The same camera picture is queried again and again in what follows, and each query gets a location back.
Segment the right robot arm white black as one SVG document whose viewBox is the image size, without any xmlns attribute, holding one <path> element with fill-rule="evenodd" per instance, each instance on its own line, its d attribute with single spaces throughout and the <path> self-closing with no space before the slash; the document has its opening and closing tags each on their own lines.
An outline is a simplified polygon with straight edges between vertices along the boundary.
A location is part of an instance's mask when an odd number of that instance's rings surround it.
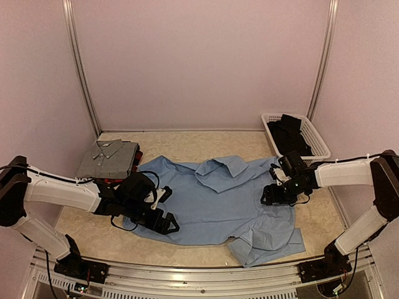
<svg viewBox="0 0 399 299">
<path fill-rule="evenodd" d="M 359 245 L 376 237 L 388 223 L 398 218 L 398 155 L 392 150 L 356 158 L 306 164 L 292 151 L 273 164 L 274 184 L 264 187 L 261 203 L 295 206 L 300 194 L 310 196 L 316 189 L 332 186 L 373 187 L 372 206 L 324 250 L 319 271 L 333 276 Z"/>
</svg>

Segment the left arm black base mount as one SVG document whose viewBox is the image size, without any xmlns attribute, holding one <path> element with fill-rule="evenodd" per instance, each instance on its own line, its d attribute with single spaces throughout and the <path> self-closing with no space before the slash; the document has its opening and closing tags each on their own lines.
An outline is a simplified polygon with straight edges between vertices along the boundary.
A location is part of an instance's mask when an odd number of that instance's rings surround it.
<svg viewBox="0 0 399 299">
<path fill-rule="evenodd" d="M 68 277 L 85 280 L 86 282 L 105 283 L 109 266 L 106 263 L 91 260 L 67 260 L 58 261 L 54 266 L 54 272 Z"/>
</svg>

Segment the grey button shirt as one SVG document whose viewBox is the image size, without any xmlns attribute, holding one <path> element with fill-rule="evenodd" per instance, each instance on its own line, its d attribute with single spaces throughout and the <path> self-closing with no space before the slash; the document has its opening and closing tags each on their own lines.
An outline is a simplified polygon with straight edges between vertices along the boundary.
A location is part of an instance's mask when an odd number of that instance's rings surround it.
<svg viewBox="0 0 399 299">
<path fill-rule="evenodd" d="M 76 178 L 125 179 L 140 145 L 131 141 L 96 141 L 82 157 Z"/>
</svg>

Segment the red black plaid shirt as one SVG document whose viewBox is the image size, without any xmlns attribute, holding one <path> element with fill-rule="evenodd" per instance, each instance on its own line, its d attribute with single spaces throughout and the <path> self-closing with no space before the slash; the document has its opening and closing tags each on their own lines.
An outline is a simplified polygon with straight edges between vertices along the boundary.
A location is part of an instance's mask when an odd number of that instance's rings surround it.
<svg viewBox="0 0 399 299">
<path fill-rule="evenodd" d="M 92 177 L 106 183 L 122 182 L 137 171 L 142 156 L 143 153 L 139 149 L 134 154 L 115 153 L 100 161 L 100 165 L 97 166 Z"/>
</svg>

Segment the light blue long sleeve shirt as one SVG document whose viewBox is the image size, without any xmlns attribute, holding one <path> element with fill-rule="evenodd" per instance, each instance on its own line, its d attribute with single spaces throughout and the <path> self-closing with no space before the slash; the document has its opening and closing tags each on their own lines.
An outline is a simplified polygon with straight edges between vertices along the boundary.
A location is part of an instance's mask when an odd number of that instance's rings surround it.
<svg viewBox="0 0 399 299">
<path fill-rule="evenodd" d="M 180 230 L 161 235 L 124 218 L 123 227 L 148 239 L 179 245 L 228 245 L 243 267 L 253 267 L 305 251 L 295 210 L 266 206 L 260 199 L 274 183 L 269 173 L 277 158 L 246 162 L 239 156 L 202 163 L 177 163 L 159 156 L 141 165 L 153 171 L 173 193 L 159 208 L 174 215 Z"/>
</svg>

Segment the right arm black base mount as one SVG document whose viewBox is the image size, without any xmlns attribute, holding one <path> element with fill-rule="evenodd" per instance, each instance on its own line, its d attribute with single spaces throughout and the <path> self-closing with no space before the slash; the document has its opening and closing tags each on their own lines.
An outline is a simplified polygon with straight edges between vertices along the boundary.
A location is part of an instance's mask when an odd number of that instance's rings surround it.
<svg viewBox="0 0 399 299">
<path fill-rule="evenodd" d="M 302 262 L 298 265 L 300 280 L 302 283 L 314 282 L 326 278 L 351 272 L 350 262 L 339 264 L 327 263 L 324 259 Z"/>
</svg>

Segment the white plastic laundry basket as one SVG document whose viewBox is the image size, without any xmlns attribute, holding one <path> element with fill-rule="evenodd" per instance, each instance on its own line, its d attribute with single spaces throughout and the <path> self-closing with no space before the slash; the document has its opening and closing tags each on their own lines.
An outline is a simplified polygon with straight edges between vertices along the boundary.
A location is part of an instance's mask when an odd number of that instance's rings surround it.
<svg viewBox="0 0 399 299">
<path fill-rule="evenodd" d="M 270 121 L 279 121 L 282 115 L 283 113 L 276 112 L 261 114 L 261 120 L 265 127 L 268 142 L 274 150 L 275 154 L 280 158 L 282 157 L 282 154 L 278 150 L 276 142 L 274 141 L 274 138 L 272 137 L 271 131 L 267 124 Z M 310 146 L 310 149 L 312 151 L 312 156 L 301 156 L 306 164 L 310 165 L 314 162 L 325 161 L 331 157 L 331 152 L 328 146 L 325 144 L 319 132 L 306 116 L 293 113 L 288 113 L 287 115 L 301 120 L 300 134 L 304 138 L 304 141 Z"/>
</svg>

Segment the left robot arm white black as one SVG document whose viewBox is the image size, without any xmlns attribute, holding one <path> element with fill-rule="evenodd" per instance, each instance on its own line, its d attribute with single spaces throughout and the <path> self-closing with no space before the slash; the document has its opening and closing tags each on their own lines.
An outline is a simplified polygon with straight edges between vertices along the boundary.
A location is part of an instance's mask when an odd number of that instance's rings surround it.
<svg viewBox="0 0 399 299">
<path fill-rule="evenodd" d="M 87 271 L 87 262 L 74 239 L 35 216 L 26 203 L 73 207 L 112 219 L 123 216 L 135 225 L 168 235 L 180 227 L 174 215 L 165 213 L 158 204 L 171 194 L 168 186 L 160 187 L 160 178 L 153 171 L 131 173 L 116 183 L 77 180 L 43 172 L 29 166 L 25 157 L 16 156 L 1 167 L 1 226 L 18 231 L 45 249 L 71 275 L 81 277 Z"/>
</svg>

